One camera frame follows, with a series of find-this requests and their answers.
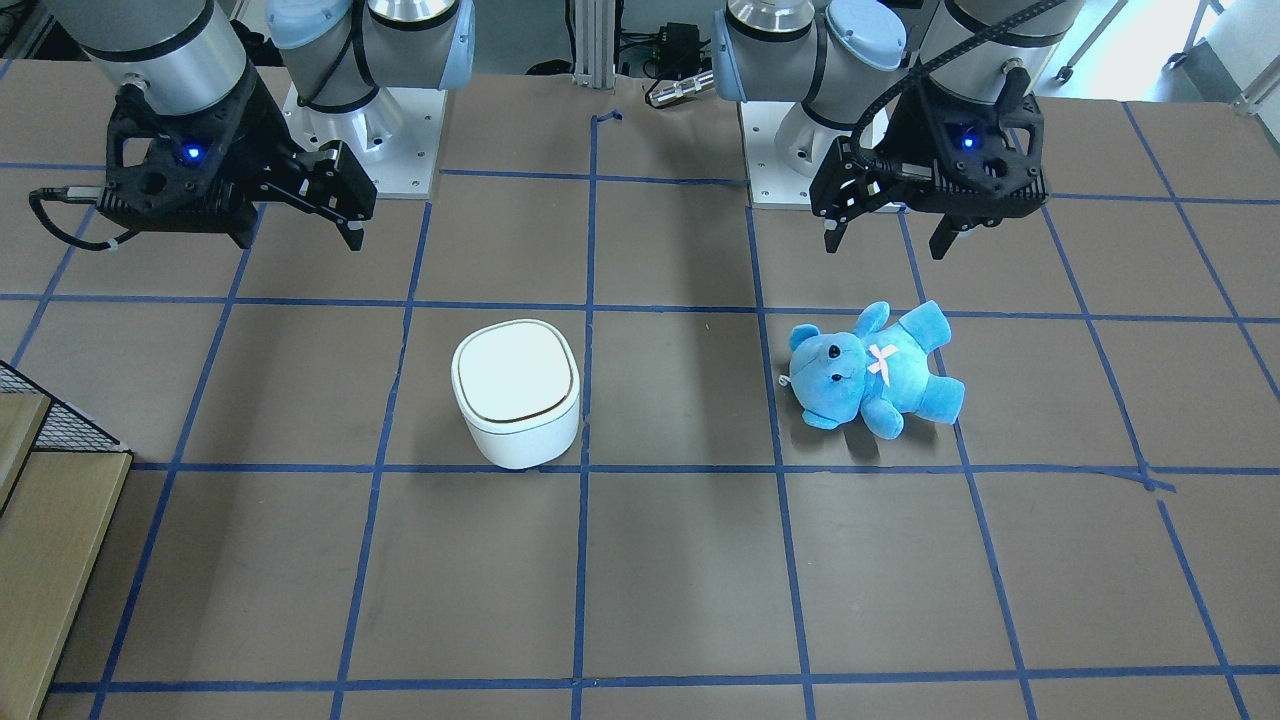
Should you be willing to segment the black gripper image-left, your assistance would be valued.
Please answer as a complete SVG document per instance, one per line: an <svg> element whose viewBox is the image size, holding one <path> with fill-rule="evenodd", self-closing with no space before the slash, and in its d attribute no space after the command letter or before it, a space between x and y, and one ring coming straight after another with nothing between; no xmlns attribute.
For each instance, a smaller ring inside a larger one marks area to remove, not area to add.
<svg viewBox="0 0 1280 720"><path fill-rule="evenodd" d="M161 115L138 81L116 91L108 123L106 174L96 211L131 232L227 234L247 249L255 202L298 197L296 208L364 247L378 188L340 140L303 150L255 68L220 101Z"/></svg>

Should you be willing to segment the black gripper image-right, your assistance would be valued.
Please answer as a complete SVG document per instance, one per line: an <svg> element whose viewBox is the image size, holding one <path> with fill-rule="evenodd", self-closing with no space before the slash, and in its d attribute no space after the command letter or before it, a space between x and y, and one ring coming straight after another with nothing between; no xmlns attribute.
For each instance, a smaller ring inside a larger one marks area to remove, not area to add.
<svg viewBox="0 0 1280 720"><path fill-rule="evenodd" d="M988 104L920 79L899 99L873 170L855 138L836 137L810 182L826 251L838 250L851 220L879 208L870 183L893 201L943 215L931 234L933 260L975 227L1044 206L1044 117L1029 87L1029 76L1006 76Z"/></svg>

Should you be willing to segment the silver robot arm image-right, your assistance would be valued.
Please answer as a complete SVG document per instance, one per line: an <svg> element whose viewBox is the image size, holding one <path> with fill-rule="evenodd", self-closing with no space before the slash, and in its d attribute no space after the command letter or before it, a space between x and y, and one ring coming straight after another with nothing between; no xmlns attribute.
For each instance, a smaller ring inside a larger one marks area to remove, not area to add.
<svg viewBox="0 0 1280 720"><path fill-rule="evenodd" d="M1033 92L1079 1L728 1L717 94L790 102L828 252L851 222L900 202L940 218L941 259L975 228L1038 213L1052 190Z"/></svg>

